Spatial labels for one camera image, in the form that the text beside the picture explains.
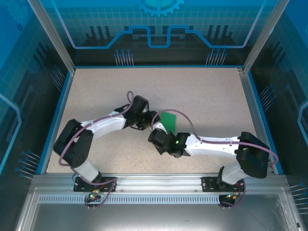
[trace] green card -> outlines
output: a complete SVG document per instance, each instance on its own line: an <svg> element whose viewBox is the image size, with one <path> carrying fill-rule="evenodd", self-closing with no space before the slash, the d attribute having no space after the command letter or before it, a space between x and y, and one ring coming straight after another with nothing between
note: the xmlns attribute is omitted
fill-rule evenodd
<svg viewBox="0 0 308 231"><path fill-rule="evenodd" d="M160 115L160 122L164 125L167 132L175 134L176 115L168 112L163 112Z"/></svg>

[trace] blue enclosure wall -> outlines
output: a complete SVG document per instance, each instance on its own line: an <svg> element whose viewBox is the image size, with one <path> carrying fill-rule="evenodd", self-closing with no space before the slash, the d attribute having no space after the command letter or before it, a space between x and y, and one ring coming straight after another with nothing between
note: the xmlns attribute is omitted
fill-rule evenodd
<svg viewBox="0 0 308 231"><path fill-rule="evenodd" d="M307 11L307 1L290 0L251 69L264 120L291 185L308 184ZM298 207L307 207L302 202Z"/></svg>
<svg viewBox="0 0 308 231"><path fill-rule="evenodd" d="M0 1L0 229L13 230L66 67L26 0Z"/></svg>
<svg viewBox="0 0 308 231"><path fill-rule="evenodd" d="M78 65L243 65L276 0L42 1Z"/></svg>

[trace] black bracket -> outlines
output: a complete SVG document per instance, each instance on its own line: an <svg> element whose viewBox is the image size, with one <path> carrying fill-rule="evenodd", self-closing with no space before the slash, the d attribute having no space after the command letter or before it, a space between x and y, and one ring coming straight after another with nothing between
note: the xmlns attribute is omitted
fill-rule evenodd
<svg viewBox="0 0 308 231"><path fill-rule="evenodd" d="M241 192L244 192L244 185L243 181L240 180L238 182L240 184ZM201 185L202 185L202 192L211 192L211 193L237 193L239 192L239 187L237 185L230 185L226 183L221 183L221 185L217 184L217 177L201 177Z"/></svg>
<svg viewBox="0 0 308 231"><path fill-rule="evenodd" d="M103 183L104 181L109 181L114 179L114 177L101 177L100 182ZM109 192L110 188L112 187L113 182L110 182L106 184L103 188L100 189L100 192ZM98 189L100 186L97 185L91 185L86 182L84 182L80 177L76 177L75 179L75 184L74 184L74 192L91 192L95 189ZM114 188L111 190L111 192L115 192L116 190L116 185Z"/></svg>

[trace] gear logo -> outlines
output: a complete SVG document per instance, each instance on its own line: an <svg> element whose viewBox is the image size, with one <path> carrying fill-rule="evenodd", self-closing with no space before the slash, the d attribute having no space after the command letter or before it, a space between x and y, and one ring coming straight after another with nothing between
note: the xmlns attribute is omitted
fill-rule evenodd
<svg viewBox="0 0 308 231"><path fill-rule="evenodd" d="M0 7L6 7L19 24L28 16L29 9L26 0L0 0Z"/></svg>
<svg viewBox="0 0 308 231"><path fill-rule="evenodd" d="M178 10L184 0L136 0L136 3L139 5L139 10L144 10L144 13L149 13L151 17L154 15L160 17L162 14L167 16Z"/></svg>

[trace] speckled tabletop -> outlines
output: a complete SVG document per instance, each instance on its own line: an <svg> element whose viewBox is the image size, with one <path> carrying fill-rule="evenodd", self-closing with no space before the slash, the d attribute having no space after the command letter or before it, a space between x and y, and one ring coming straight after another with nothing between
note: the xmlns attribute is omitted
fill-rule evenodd
<svg viewBox="0 0 308 231"><path fill-rule="evenodd" d="M70 119L86 121L128 103L128 90L150 103L150 110L177 109L194 123L200 136L255 134L236 68L77 69L58 135ZM191 132L177 115L176 132ZM130 128L96 139L89 160L102 173L209 173L232 161L215 156L160 155L147 139L150 131ZM52 153L47 172L71 172Z"/></svg>

